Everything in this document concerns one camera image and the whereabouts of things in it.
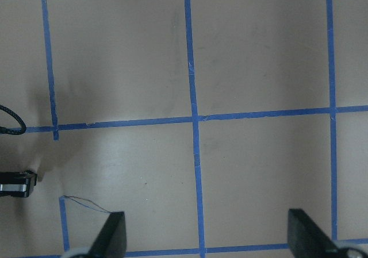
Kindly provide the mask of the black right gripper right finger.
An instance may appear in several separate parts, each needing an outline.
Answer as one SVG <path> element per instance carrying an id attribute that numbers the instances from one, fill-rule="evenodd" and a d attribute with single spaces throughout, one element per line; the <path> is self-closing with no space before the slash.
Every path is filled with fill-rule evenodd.
<path id="1" fill-rule="evenodd" d="M 289 209 L 287 244 L 294 257 L 367 257 L 357 244 L 330 239 L 303 209 Z"/>

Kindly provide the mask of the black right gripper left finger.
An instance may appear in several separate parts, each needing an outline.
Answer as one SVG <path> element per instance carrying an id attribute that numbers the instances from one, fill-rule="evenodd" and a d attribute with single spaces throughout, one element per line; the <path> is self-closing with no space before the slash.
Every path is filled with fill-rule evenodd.
<path id="1" fill-rule="evenodd" d="M 90 247 L 70 249 L 62 257 L 123 258 L 125 257 L 126 251 L 127 231 L 125 213 L 118 211 L 110 213 Z"/>

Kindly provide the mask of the left arm gripper black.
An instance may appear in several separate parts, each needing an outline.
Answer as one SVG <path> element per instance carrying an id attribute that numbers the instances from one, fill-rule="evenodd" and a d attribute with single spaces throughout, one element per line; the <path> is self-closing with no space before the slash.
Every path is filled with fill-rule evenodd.
<path id="1" fill-rule="evenodd" d="M 37 174 L 31 170 L 1 172 L 1 197 L 27 198 L 36 184 Z"/>

